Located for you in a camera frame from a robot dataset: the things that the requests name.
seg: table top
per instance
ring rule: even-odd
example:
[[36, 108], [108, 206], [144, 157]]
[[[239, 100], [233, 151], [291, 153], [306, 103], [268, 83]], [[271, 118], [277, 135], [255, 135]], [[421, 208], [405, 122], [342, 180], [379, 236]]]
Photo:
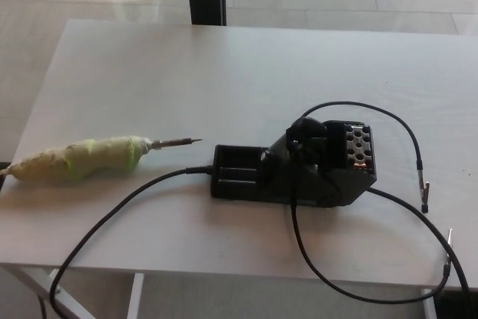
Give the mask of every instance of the table top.
[[[334, 100], [384, 107], [421, 145], [429, 219], [478, 288], [478, 38], [70, 21], [14, 161], [85, 138], [200, 137], [145, 156], [132, 174], [21, 183], [0, 195], [0, 263], [59, 265], [83, 235], [141, 184], [210, 164], [221, 144], [269, 146], [307, 108]], [[372, 126], [378, 182], [420, 206], [415, 153], [400, 125], [367, 109], [333, 107], [319, 120]], [[226, 202], [206, 175], [141, 194], [95, 235], [76, 267], [313, 278], [286, 206]], [[310, 256], [330, 279], [434, 285], [444, 252], [425, 226], [366, 193], [344, 208], [299, 208]], [[456, 275], [450, 279], [458, 285]]]

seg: power cord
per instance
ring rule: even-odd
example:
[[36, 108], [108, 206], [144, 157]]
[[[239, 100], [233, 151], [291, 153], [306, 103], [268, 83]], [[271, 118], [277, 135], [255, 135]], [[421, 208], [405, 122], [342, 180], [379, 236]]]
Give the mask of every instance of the power cord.
[[116, 207], [114, 207], [110, 212], [108, 212], [97, 224], [95, 224], [92, 229], [90, 229], [90, 231], [81, 239], [81, 241], [76, 245], [76, 247], [68, 255], [68, 257], [66, 257], [65, 261], [58, 269], [57, 275], [53, 279], [52, 286], [50, 287], [50, 293], [49, 293], [50, 304], [53, 310], [55, 311], [55, 313], [57, 313], [57, 315], [61, 319], [68, 319], [68, 317], [58, 307], [57, 301], [55, 299], [56, 288], [58, 287], [58, 283], [60, 282], [60, 279], [65, 273], [65, 270], [68, 268], [69, 264], [76, 257], [76, 255], [81, 250], [81, 248], [83, 248], [83, 246], [88, 242], [88, 240], [96, 233], [96, 231], [98, 231], [98, 229], [100, 229], [108, 220], [110, 220], [116, 213], [118, 213], [118, 211], [120, 211], [121, 208], [127, 205], [133, 198], [135, 198], [138, 194], [140, 194], [141, 192], [144, 192], [151, 186], [156, 185], [157, 183], [162, 182], [165, 179], [170, 179], [172, 177], [176, 177], [180, 175], [200, 174], [200, 173], [211, 175], [212, 166], [184, 168], [183, 170], [173, 171], [165, 175], [159, 176], [156, 179], [153, 179], [152, 181], [149, 181], [148, 183], [142, 185], [141, 187], [133, 191], [131, 194], [129, 194], [123, 201], [121, 201]]
[[[462, 287], [462, 292], [465, 295], [465, 301], [466, 301], [466, 306], [468, 309], [468, 317], [470, 318], [475, 318], [475, 308], [473, 304], [473, 300], [471, 299], [471, 292], [470, 288], [468, 287], [467, 280], [465, 278], [465, 273], [463, 272], [463, 268], [460, 265], [460, 262], [458, 260], [458, 257], [456, 256], [455, 252], [453, 251], [453, 248], [447, 243], [447, 240], [441, 235], [440, 231], [433, 225], [433, 223], [430, 222], [428, 218], [426, 218], [425, 215], [423, 215], [420, 211], [418, 211], [415, 207], [412, 205], [408, 204], [404, 200], [397, 198], [395, 196], [392, 196], [391, 194], [388, 194], [386, 192], [377, 190], [375, 188], [369, 188], [367, 190], [370, 193], [376, 194], [377, 196], [382, 196], [386, 199], [389, 199], [402, 207], [408, 209], [411, 213], [413, 213], [415, 216], [417, 216], [433, 233], [433, 235], [438, 239], [442, 247], [445, 249], [446, 253], [450, 257], [451, 262], [453, 263], [453, 266], [455, 267], [456, 274], [459, 278], [460, 285]], [[416, 298], [410, 298], [410, 299], [404, 299], [404, 300], [380, 300], [380, 299], [371, 299], [371, 298], [366, 298], [366, 297], [361, 297], [359, 295], [350, 293], [348, 291], [345, 291], [344, 289], [338, 287], [334, 283], [330, 282], [312, 263], [311, 259], [308, 257], [307, 251], [305, 250], [304, 243], [302, 242], [302, 237], [300, 235], [300, 230], [299, 230], [299, 225], [297, 222], [297, 198], [296, 198], [296, 191], [293, 190], [291, 194], [291, 214], [292, 214], [292, 224], [294, 226], [294, 233], [296, 236], [297, 244], [299, 245], [299, 250], [302, 253], [302, 257], [305, 259], [305, 262], [307, 265], [311, 268], [311, 270], [315, 273], [316, 276], [318, 276], [325, 284], [327, 284], [330, 288], [334, 289], [335, 291], [339, 292], [340, 294], [343, 294], [349, 298], [355, 299], [355, 300], [360, 300], [362, 302], [366, 303], [374, 303], [374, 304], [408, 304], [408, 303], [416, 303], [423, 301], [425, 299], [429, 299], [431, 297], [434, 297], [437, 293], [439, 293], [444, 286], [447, 284], [448, 277], [450, 276], [450, 264], [447, 262], [443, 266], [443, 279], [441, 280], [440, 284], [438, 284], [433, 290], [431, 290], [429, 293], [421, 295]]]
[[40, 295], [37, 295], [38, 303], [40, 303], [40, 311], [42, 313], [42, 319], [48, 319], [46, 317], [46, 307], [45, 307], [45, 300]]
[[[353, 106], [359, 106], [363, 108], [369, 108], [371, 110], [378, 111], [382, 114], [385, 114], [396, 121], [398, 121], [404, 128], [405, 130], [409, 133], [410, 138], [412, 139], [413, 146], [415, 148], [415, 154], [417, 157], [417, 171], [418, 171], [418, 178], [420, 181], [420, 190], [422, 191], [422, 207], [421, 207], [421, 212], [427, 213], [428, 212], [428, 186], [424, 186], [423, 184], [423, 162], [421, 159], [421, 152], [420, 152], [420, 147], [418, 145], [417, 138], [415, 137], [415, 134], [413, 131], [410, 129], [410, 127], [406, 124], [405, 121], [400, 119], [397, 115], [391, 113], [390, 111], [384, 110], [382, 108], [378, 108], [373, 105], [365, 104], [363, 102], [353, 102], [353, 101], [335, 101], [335, 102], [325, 102], [323, 104], [319, 104], [314, 106], [313, 108], [308, 109], [302, 116], [307, 117], [310, 115], [312, 112], [320, 109], [320, 108], [325, 108], [328, 106], [335, 106], [335, 105], [353, 105]], [[297, 244], [299, 245], [300, 252], [302, 253], [302, 257], [305, 259], [305, 262], [307, 265], [311, 268], [311, 270], [324, 282], [326, 283], [329, 287], [332, 289], [336, 290], [337, 292], [356, 299], [360, 300], [362, 302], [367, 302], [367, 303], [375, 303], [375, 304], [406, 304], [406, 303], [415, 303], [415, 302], [420, 302], [425, 299], [429, 299], [430, 297], [434, 297], [437, 293], [439, 293], [444, 286], [447, 284], [448, 277], [450, 276], [450, 261], [453, 263], [453, 266], [455, 267], [456, 274], [459, 278], [460, 285], [462, 287], [462, 292], [465, 295], [465, 305], [467, 307], [468, 311], [468, 317], [470, 318], [476, 318], [476, 312], [474, 308], [474, 302], [471, 298], [471, 292], [470, 288], [468, 287], [468, 282], [465, 277], [465, 272], [463, 271], [462, 266], [459, 263], [458, 257], [453, 251], [453, 248], [448, 244], [447, 240], [443, 237], [443, 235], [440, 233], [440, 231], [431, 223], [426, 216], [423, 215], [420, 211], [418, 211], [415, 207], [412, 205], [408, 204], [406, 201], [395, 197], [389, 193], [377, 190], [375, 188], [369, 188], [367, 191], [373, 194], [376, 194], [377, 196], [382, 196], [386, 199], [389, 199], [402, 207], [408, 209], [411, 213], [413, 213], [415, 216], [417, 216], [428, 228], [429, 230], [434, 234], [434, 236], [438, 239], [442, 247], [445, 249], [446, 253], [448, 254], [448, 258], [450, 261], [447, 261], [445, 265], [443, 266], [443, 278], [433, 290], [431, 290], [429, 293], [421, 295], [416, 298], [410, 298], [410, 299], [404, 299], [404, 300], [377, 300], [377, 299], [371, 299], [371, 298], [366, 298], [366, 297], [361, 297], [359, 295], [350, 293], [348, 291], [345, 291], [344, 289], [338, 287], [337, 285], [333, 284], [330, 282], [321, 272], [318, 271], [318, 269], [314, 266], [314, 264], [311, 262], [311, 259], [308, 257], [308, 254], [305, 250], [304, 244], [302, 242], [302, 238], [300, 236], [300, 230], [299, 226], [297, 224], [297, 198], [296, 198], [296, 183], [297, 181], [294, 181], [293, 188], [292, 188], [292, 193], [291, 193], [291, 214], [292, 214], [292, 222], [294, 225], [294, 233], [296, 235], [296, 240]]]

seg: black plastic housing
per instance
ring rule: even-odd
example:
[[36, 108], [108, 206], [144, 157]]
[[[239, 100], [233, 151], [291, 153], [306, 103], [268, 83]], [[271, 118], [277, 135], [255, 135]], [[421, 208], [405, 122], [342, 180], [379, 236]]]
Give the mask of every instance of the black plastic housing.
[[[214, 153], [211, 195], [214, 198], [242, 199], [288, 204], [293, 178], [297, 178], [297, 205], [335, 207], [349, 205], [376, 181], [373, 140], [364, 123], [328, 121], [321, 124], [321, 137], [314, 137], [324, 153], [317, 164], [301, 166], [290, 161], [286, 135], [271, 147], [218, 145]], [[367, 165], [352, 164], [347, 155], [351, 126], [367, 132], [371, 154]]]

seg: tile floor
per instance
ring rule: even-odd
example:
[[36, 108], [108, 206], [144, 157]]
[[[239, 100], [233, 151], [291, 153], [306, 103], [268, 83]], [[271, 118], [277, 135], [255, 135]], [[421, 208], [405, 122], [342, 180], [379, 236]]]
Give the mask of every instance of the tile floor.
[[[227, 5], [229, 25], [235, 26], [478, 34], [478, 0], [227, 0]], [[9, 161], [13, 157], [68, 18], [190, 23], [187, 0], [0, 0], [0, 161]], [[165, 283], [169, 284], [163, 284], [161, 287], [160, 281], [159, 284], [150, 285], [154, 291], [148, 295], [153, 295], [155, 291], [167, 295], [166, 288], [169, 285], [179, 285], [168, 281]], [[231, 283], [218, 284], [214, 280], [207, 282], [209, 299], [206, 298], [206, 302], [220, 293], [224, 285]], [[131, 276], [110, 273], [74, 273], [66, 280], [66, 285], [69, 285], [72, 291], [78, 291], [78, 295], [89, 303], [91, 310], [98, 313], [99, 318], [125, 316], [124, 306], [119, 303], [125, 301], [127, 295], [123, 289], [130, 284]], [[246, 293], [254, 290], [253, 288], [255, 287], [246, 288], [245, 285], [239, 285], [237, 288], [230, 287], [230, 290], [238, 291], [239, 294], [241, 291]], [[275, 290], [278, 297], [287, 296], [287, 293], [281, 293], [280, 288], [280, 285], [271, 286], [270, 297], [261, 297], [261, 300], [270, 303], [267, 301], [275, 297]], [[91, 290], [95, 289], [101, 289], [98, 292], [98, 296], [102, 298], [100, 301], [98, 297], [89, 295]], [[326, 300], [336, 300], [333, 299], [334, 294], [324, 291], [323, 288], [317, 290]], [[370, 295], [374, 293], [373, 288], [361, 290], [371, 291]], [[253, 303], [253, 308], [258, 309], [257, 318], [281, 317], [278, 313], [261, 312], [261, 300]], [[0, 303], [0, 318], [38, 318], [39, 312], [34, 297], [1, 271]], [[118, 306], [110, 305], [112, 303], [118, 303]], [[310, 307], [308, 303], [300, 301], [296, 304], [303, 309], [304, 318], [311, 318], [315, 303], [316, 301]], [[190, 298], [190, 307], [177, 304], [182, 308], [171, 305], [159, 308], [161, 317], [207, 316], [204, 313], [192, 314], [195, 309], [191, 311], [191, 308], [200, 311], [206, 308], [195, 300], [194, 296]], [[225, 300], [226, 311], [212, 313], [209, 318], [221, 318], [224, 313], [230, 313], [229, 309], [237, 309], [227, 309], [228, 305]], [[357, 304], [345, 301], [344, 307], [340, 304], [334, 308], [330, 309], [331, 312], [327, 315], [330, 318], [356, 318], [357, 310], [366, 313], [364, 315], [367, 318], [390, 318], [387, 312], [389, 309], [383, 307], [373, 307], [369, 312], [368, 306], [357, 307]], [[395, 312], [396, 318], [419, 318], [422, 315], [417, 306], [401, 310], [404, 312]], [[155, 316], [151, 313], [143, 314], [145, 318]]]

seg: green tape wrapped handle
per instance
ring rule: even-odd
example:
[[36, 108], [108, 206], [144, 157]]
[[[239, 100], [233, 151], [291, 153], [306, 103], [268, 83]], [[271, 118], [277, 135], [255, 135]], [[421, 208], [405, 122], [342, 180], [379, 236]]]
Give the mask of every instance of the green tape wrapped handle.
[[39, 152], [10, 165], [0, 174], [21, 180], [79, 180], [105, 168], [133, 170], [150, 149], [151, 140], [138, 136], [83, 140]]

